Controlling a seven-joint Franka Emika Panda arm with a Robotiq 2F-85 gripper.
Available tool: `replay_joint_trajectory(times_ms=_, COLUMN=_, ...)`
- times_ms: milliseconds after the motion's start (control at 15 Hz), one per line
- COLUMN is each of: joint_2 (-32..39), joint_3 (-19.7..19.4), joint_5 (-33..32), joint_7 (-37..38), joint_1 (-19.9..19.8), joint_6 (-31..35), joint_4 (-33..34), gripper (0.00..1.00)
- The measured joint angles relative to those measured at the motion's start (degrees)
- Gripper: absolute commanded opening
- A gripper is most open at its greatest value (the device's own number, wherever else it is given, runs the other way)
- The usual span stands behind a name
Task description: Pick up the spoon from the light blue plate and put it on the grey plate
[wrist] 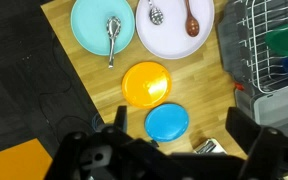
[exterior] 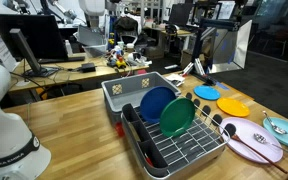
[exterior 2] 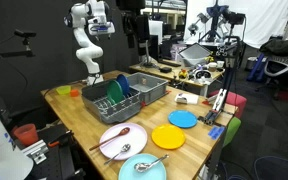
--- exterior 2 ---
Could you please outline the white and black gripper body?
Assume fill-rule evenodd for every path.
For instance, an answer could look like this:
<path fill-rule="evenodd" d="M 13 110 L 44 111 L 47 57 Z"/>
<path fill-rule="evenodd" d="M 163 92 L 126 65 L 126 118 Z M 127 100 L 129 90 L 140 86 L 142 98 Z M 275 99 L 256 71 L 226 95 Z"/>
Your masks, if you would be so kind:
<path fill-rule="evenodd" d="M 93 18 L 88 21 L 88 31 L 92 36 L 112 34 L 115 32 L 115 27 L 111 21 L 99 22 L 98 18 Z"/>

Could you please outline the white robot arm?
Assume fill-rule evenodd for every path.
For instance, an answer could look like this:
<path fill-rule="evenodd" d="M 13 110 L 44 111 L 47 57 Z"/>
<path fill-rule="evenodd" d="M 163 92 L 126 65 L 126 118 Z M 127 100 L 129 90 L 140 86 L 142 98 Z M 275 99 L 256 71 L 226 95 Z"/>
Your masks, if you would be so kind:
<path fill-rule="evenodd" d="M 65 25 L 73 29 L 74 37 L 80 46 L 76 51 L 76 57 L 87 67 L 88 85 L 103 81 L 100 67 L 94 62 L 95 58 L 103 55 L 103 49 L 89 39 L 87 32 L 95 37 L 99 35 L 110 37 L 115 32 L 113 22 L 107 19 L 108 10 L 109 6 L 104 0 L 88 0 L 86 3 L 74 4 L 64 17 Z"/>

